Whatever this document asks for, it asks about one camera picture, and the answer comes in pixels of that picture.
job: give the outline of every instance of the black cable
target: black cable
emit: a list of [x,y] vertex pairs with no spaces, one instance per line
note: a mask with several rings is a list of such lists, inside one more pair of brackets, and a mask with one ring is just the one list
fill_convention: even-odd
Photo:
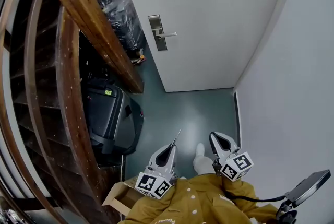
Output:
[[266,199],[266,200],[261,200],[261,199],[254,199],[254,198],[250,198],[250,197],[247,197],[247,196],[243,196],[243,195],[229,195],[228,196],[228,199],[230,200],[234,200],[234,199],[243,199],[243,200],[247,200],[247,201],[250,201],[250,202],[260,202],[260,203],[266,203],[266,202],[278,202],[278,201],[282,201],[285,199],[285,196],[278,196],[276,198],[273,198],[273,199]]

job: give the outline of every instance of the white door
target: white door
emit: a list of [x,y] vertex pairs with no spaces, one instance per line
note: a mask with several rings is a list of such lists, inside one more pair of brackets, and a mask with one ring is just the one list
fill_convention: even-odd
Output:
[[[133,0],[167,92],[234,87],[277,0]],[[160,15],[166,51],[148,16]]]

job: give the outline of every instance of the mustard yellow jacket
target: mustard yellow jacket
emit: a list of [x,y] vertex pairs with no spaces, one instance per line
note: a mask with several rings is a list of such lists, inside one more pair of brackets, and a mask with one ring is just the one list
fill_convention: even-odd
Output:
[[256,198],[254,188],[241,180],[231,182],[215,174],[178,180],[161,200],[141,198],[121,224],[250,224],[251,218],[259,223],[276,223],[277,209],[272,205],[257,207],[242,199],[233,202],[225,197],[245,195]]

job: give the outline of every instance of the person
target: person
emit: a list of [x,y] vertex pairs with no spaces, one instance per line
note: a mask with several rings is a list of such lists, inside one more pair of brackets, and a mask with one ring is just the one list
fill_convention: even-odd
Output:
[[193,162],[198,176],[190,180],[178,179],[160,200],[148,196],[141,198],[120,224],[277,223],[277,209],[271,204],[258,207],[242,199],[229,200],[226,194],[257,197],[249,183],[216,176],[212,160],[204,153],[204,145],[198,144]]

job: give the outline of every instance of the teal floor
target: teal floor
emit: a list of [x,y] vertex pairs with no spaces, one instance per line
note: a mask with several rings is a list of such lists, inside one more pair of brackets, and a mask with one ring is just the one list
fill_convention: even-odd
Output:
[[125,179],[144,171],[151,155],[171,143],[180,128],[176,171],[179,176],[192,178],[196,175],[193,159],[199,142],[205,145],[206,156],[213,158],[211,131],[236,141],[232,89],[166,93],[148,47],[144,54],[147,60],[137,67],[145,82],[144,94],[132,97],[141,105],[145,119],[136,151],[126,158]]

